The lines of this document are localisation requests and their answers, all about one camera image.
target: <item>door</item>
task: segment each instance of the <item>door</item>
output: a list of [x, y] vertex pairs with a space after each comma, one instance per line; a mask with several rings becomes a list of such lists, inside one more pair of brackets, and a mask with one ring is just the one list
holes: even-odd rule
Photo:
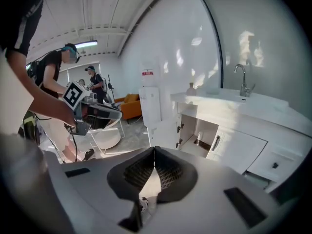
[[143, 122], [146, 127], [160, 122], [159, 91], [157, 87], [144, 87], [139, 89]]
[[207, 158], [219, 161], [243, 174], [266, 143], [262, 139], [219, 126]]
[[152, 124], [147, 128], [150, 145], [178, 150], [181, 131], [178, 133], [177, 127], [180, 124], [181, 115]]

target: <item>open cabinet door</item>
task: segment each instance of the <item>open cabinet door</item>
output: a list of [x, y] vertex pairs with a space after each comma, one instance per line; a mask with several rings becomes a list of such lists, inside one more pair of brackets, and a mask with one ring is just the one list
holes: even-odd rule
[[180, 131], [177, 132], [177, 127], [180, 125], [181, 115], [177, 115], [173, 119], [163, 120], [149, 126], [147, 131], [150, 145], [178, 150]]

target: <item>drawer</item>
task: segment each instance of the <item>drawer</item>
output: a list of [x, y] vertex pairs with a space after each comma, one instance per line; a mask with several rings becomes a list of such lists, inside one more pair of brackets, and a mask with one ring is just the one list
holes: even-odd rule
[[218, 161], [243, 174], [266, 144], [267, 142], [262, 139], [219, 126], [206, 158]]
[[302, 159], [303, 156], [300, 153], [268, 142], [247, 171], [277, 182], [292, 174]]

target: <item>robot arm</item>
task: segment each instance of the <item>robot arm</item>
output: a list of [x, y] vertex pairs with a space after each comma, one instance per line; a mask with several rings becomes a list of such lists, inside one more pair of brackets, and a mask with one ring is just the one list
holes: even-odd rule
[[122, 112], [98, 104], [97, 95], [77, 81], [71, 82], [64, 93], [63, 100], [74, 111], [76, 130], [73, 135], [86, 135], [90, 128], [105, 128], [111, 119], [120, 119]]

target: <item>red label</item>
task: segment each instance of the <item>red label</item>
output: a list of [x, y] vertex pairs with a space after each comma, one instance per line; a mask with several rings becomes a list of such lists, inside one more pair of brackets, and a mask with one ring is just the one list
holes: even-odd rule
[[142, 73], [143, 76], [149, 76], [149, 75], [153, 75], [153, 72], [152, 71], [149, 71], [149, 72], [143, 72]]

